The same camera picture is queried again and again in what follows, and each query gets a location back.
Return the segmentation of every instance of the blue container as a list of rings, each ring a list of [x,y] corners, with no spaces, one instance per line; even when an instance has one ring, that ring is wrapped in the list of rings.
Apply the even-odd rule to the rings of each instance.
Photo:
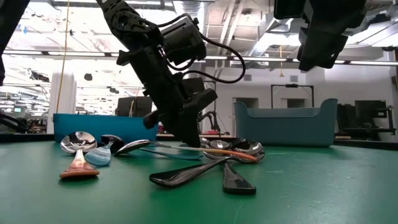
[[[329,147],[333,144],[337,100],[320,108],[247,109],[234,104],[236,136],[268,145]]]
[[[124,142],[132,142],[141,139],[155,141],[157,125],[152,129],[144,127],[144,118],[105,116],[105,115],[82,115],[82,114],[54,114],[55,141],[61,140],[74,131],[85,131],[94,136],[100,142],[104,134],[113,134]]]

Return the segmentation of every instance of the black cable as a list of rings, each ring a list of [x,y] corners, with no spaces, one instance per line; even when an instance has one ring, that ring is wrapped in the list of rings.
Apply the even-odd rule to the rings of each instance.
[[[164,23],[164,24],[159,24],[158,27],[169,26],[169,25],[173,24],[174,22],[177,22],[178,20],[180,20],[180,19],[183,18],[183,17],[188,17],[188,18],[192,21],[191,16],[190,16],[189,14],[187,14],[187,13],[184,13],[184,14],[181,14],[181,15],[177,16],[175,19],[173,19],[173,20],[171,20],[171,21],[169,21],[169,22],[166,22],[166,23]],[[203,75],[204,77],[208,77],[208,78],[210,78],[210,79],[212,79],[212,80],[214,80],[214,81],[217,81],[217,82],[220,82],[220,83],[225,83],[225,84],[234,84],[234,83],[237,83],[237,82],[239,82],[240,80],[242,80],[243,77],[244,77],[244,75],[246,74],[246,64],[245,64],[245,62],[244,62],[242,56],[241,56],[237,51],[235,51],[234,49],[232,49],[231,47],[229,47],[229,46],[227,46],[227,45],[224,45],[224,44],[221,44],[221,43],[218,43],[218,42],[215,42],[215,41],[213,41],[213,40],[210,40],[209,38],[205,37],[202,33],[199,33],[199,34],[200,34],[200,37],[201,37],[203,40],[207,41],[208,43],[213,44],[213,45],[215,45],[215,46],[217,46],[217,47],[221,47],[221,48],[223,48],[223,49],[229,50],[231,53],[235,54],[235,56],[237,56],[237,58],[238,58],[238,59],[241,61],[241,63],[242,63],[242,74],[239,76],[239,78],[237,78],[237,79],[235,79],[235,80],[231,80],[231,81],[229,81],[229,80],[223,80],[223,79],[220,79],[220,78],[216,78],[216,77],[214,77],[213,75],[209,75],[209,74],[207,74],[207,73],[205,73],[205,72],[201,72],[201,71],[198,71],[198,70],[189,70],[189,71],[186,71],[186,72],[183,73],[183,76],[188,75],[188,74],[190,74],[190,73],[197,73],[197,74]],[[170,52],[168,52],[168,53],[165,55],[165,57],[164,57],[164,65],[165,65],[165,66],[169,66],[169,67],[171,67],[172,69],[174,69],[174,70],[176,70],[176,71],[184,71],[185,69],[189,68],[189,67],[194,63],[195,58],[192,58],[191,61],[189,61],[188,65],[186,65],[186,66],[184,66],[184,67],[182,67],[182,68],[174,67],[173,65],[171,65],[171,64],[167,61],[167,56],[170,55],[173,51],[178,51],[178,50],[181,50],[181,49],[171,50]]]
[[[180,20],[181,18],[183,18],[183,17],[188,17],[188,18],[192,21],[191,15],[189,15],[188,13],[184,13],[184,14],[181,14],[181,15],[177,16],[175,19],[173,19],[173,20],[171,20],[171,21],[169,21],[169,22],[166,22],[166,23],[163,23],[163,24],[159,24],[159,25],[157,25],[157,26],[158,26],[158,27],[169,26],[169,25],[173,24],[174,22],[179,21],[179,20]]]
[[[238,58],[238,59],[241,61],[241,63],[242,63],[242,74],[239,76],[239,78],[237,78],[237,79],[235,79],[235,80],[231,80],[231,81],[229,81],[229,80],[223,80],[223,79],[220,79],[220,78],[216,78],[216,77],[214,77],[213,75],[209,75],[209,74],[207,74],[207,73],[205,73],[205,72],[201,72],[201,71],[198,71],[198,70],[189,70],[189,71],[184,72],[183,75],[187,75],[187,74],[189,74],[189,73],[197,73],[197,74],[203,75],[204,77],[208,77],[208,78],[210,78],[210,79],[212,79],[212,80],[214,80],[214,81],[217,81],[217,82],[220,82],[220,83],[225,83],[225,84],[234,84],[234,83],[237,83],[237,82],[239,82],[240,80],[242,80],[242,78],[243,78],[244,75],[246,74],[246,64],[244,63],[244,60],[243,60],[242,56],[241,56],[237,51],[235,51],[234,49],[232,49],[231,47],[228,47],[227,45],[220,44],[220,43],[217,43],[217,42],[215,42],[215,41],[213,41],[213,40],[210,40],[209,38],[205,37],[203,34],[200,34],[200,37],[202,37],[203,40],[207,41],[207,42],[210,43],[210,44],[213,44],[213,45],[215,45],[215,46],[217,46],[217,47],[224,48],[224,49],[226,49],[226,50],[229,50],[229,51],[232,52],[233,54],[235,54],[235,55],[237,56],[237,58]]]
[[[195,59],[193,58],[193,59],[191,59],[191,61],[188,62],[188,64],[187,64],[186,66],[181,67],[181,68],[174,67],[174,66],[173,66],[172,64],[170,64],[169,62],[167,62],[167,65],[168,65],[170,68],[172,68],[173,70],[176,70],[176,71],[181,72],[181,71],[184,71],[185,69],[188,69],[189,67],[191,67],[191,65],[193,65],[194,62],[195,62]]]

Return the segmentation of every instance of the black spoon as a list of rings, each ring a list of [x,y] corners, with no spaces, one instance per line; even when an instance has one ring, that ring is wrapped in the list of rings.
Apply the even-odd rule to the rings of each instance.
[[[245,139],[238,139],[234,142],[225,142],[220,140],[207,142],[210,147],[215,149],[236,149],[237,147],[250,147],[250,144]],[[205,156],[209,159],[219,159],[220,156],[204,152]],[[245,178],[236,172],[228,162],[223,163],[224,178],[223,178],[223,191],[227,194],[240,194],[250,195],[256,193],[256,187],[250,184]]]
[[[258,142],[253,142],[253,147],[252,150],[248,151],[245,153],[250,153],[252,156],[257,158],[257,161],[260,161],[261,159],[264,158],[264,148],[263,146],[258,143]],[[224,163],[228,160],[235,160],[243,163],[252,163],[248,162],[248,160],[245,159],[239,159],[235,156],[226,156],[226,157],[221,157],[218,159],[213,160],[212,162],[209,162],[207,164],[199,164],[191,167],[186,167],[183,169],[178,169],[178,170],[171,170],[167,172],[161,172],[157,174],[151,174],[149,176],[149,180],[159,186],[166,187],[166,188],[176,188],[179,187],[183,184],[186,184],[187,182],[193,180],[194,178],[198,177],[200,174],[208,171],[209,169],[213,168],[214,166],[217,166],[218,164]]]

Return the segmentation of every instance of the doorway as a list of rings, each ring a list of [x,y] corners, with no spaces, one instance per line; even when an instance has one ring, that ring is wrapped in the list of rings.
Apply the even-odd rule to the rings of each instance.
[[[288,108],[304,108],[305,99],[286,99]]]
[[[244,98],[244,97],[234,97],[232,98],[232,135],[236,136],[236,124],[235,124],[235,110],[234,110],[234,103],[235,102],[242,102],[246,105],[247,108],[259,108],[259,99],[258,98]]]

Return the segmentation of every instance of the blue spoon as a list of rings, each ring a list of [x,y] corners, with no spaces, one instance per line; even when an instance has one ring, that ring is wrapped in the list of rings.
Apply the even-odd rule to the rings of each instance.
[[[111,152],[116,152],[124,146],[121,138],[110,134],[101,136],[101,141],[106,145],[93,149],[85,156],[86,161],[93,166],[108,166],[111,163]]]

